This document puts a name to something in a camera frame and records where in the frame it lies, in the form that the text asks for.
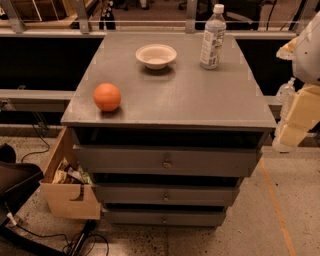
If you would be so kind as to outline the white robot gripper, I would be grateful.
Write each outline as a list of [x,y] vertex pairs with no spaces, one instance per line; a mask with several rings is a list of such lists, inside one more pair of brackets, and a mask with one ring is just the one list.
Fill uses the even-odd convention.
[[293,151],[320,122],[320,11],[300,35],[279,48],[276,57],[292,60],[293,74],[309,83],[289,96],[275,131],[272,147]]

